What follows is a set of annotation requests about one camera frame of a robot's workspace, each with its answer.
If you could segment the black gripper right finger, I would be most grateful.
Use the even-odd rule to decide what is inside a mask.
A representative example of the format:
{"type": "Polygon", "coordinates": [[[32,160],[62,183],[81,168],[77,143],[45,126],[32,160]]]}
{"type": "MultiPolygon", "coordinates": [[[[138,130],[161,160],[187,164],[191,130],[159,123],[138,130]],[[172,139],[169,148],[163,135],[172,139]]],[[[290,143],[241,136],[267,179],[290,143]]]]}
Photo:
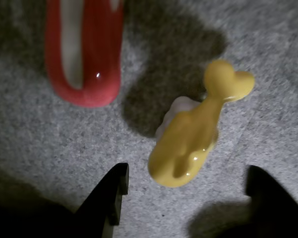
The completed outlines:
{"type": "Polygon", "coordinates": [[[256,238],[298,238],[298,203],[273,176],[250,165],[245,193],[256,238]]]}

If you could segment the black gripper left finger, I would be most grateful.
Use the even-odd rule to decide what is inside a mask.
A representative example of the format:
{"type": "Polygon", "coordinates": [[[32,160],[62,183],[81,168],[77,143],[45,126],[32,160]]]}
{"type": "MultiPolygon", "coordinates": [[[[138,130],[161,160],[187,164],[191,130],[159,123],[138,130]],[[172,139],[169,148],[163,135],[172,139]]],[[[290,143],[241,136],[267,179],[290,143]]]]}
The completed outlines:
{"type": "Polygon", "coordinates": [[[113,166],[74,214],[77,238],[112,238],[119,225],[122,197],[128,195],[129,165],[113,166]]]}

